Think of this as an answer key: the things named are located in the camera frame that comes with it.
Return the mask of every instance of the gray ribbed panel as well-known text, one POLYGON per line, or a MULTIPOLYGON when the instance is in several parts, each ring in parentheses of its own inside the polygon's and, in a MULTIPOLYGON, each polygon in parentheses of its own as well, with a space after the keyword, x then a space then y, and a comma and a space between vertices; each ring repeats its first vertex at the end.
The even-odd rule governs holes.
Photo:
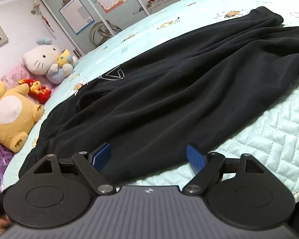
POLYGON ((0 239, 296 239, 286 227, 245 231, 215 218, 203 200, 177 186, 123 186, 98 197, 77 221, 50 230, 14 226, 0 239))

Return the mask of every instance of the wind chime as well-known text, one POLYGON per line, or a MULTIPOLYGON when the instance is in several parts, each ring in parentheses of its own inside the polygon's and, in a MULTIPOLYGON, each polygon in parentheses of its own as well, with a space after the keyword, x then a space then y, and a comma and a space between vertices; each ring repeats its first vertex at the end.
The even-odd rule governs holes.
POLYGON ((35 15, 36 13, 38 13, 42 20, 46 23, 46 25, 48 25, 48 27, 50 28, 50 30, 52 30, 48 20, 42 15, 41 11, 40 11, 40 3, 38 0, 33 0, 33 9, 31 10, 31 13, 33 15, 35 15))

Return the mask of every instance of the white wall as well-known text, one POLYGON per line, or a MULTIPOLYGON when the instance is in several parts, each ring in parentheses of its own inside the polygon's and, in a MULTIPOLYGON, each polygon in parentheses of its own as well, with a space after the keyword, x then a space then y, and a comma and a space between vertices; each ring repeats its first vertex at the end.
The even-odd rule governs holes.
POLYGON ((43 4, 41 13, 55 33, 39 15, 30 13, 32 8, 32 0, 0 0, 0 26, 9 39, 9 43, 0 47, 0 78, 22 61, 22 55, 36 46, 39 37, 51 38, 61 50, 75 49, 43 4))

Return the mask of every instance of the metal screw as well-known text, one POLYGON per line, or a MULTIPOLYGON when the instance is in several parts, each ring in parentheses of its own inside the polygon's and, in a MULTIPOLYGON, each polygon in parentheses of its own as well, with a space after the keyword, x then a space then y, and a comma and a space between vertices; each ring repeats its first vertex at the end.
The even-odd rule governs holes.
POLYGON ((187 191, 189 193, 196 193, 196 192, 199 192, 200 190, 201 190, 200 186, 195 185, 195 184, 190 184, 185 187, 185 191, 187 191))
POLYGON ((109 185, 109 184, 103 184, 98 186, 97 190, 101 193, 109 193, 113 190, 113 186, 109 185))

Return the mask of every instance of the bed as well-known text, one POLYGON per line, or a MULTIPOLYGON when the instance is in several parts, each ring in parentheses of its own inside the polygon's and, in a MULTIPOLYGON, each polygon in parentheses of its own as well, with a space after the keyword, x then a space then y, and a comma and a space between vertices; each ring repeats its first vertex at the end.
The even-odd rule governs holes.
MULTIPOLYGON (((45 104, 45 114, 34 126, 25 146, 8 165, 2 187, 18 181, 19 169, 36 146, 40 126, 49 112, 76 94, 82 85, 165 41, 206 25, 244 16, 259 6, 280 14, 285 27, 299 26, 299 0, 182 0, 141 20, 88 53, 45 104)), ((215 151, 231 158, 239 158, 242 153, 252 154, 292 191, 298 202, 299 77, 272 107, 215 151)), ((129 184, 177 184, 182 188, 194 175, 187 163, 149 177, 140 177, 129 184)))

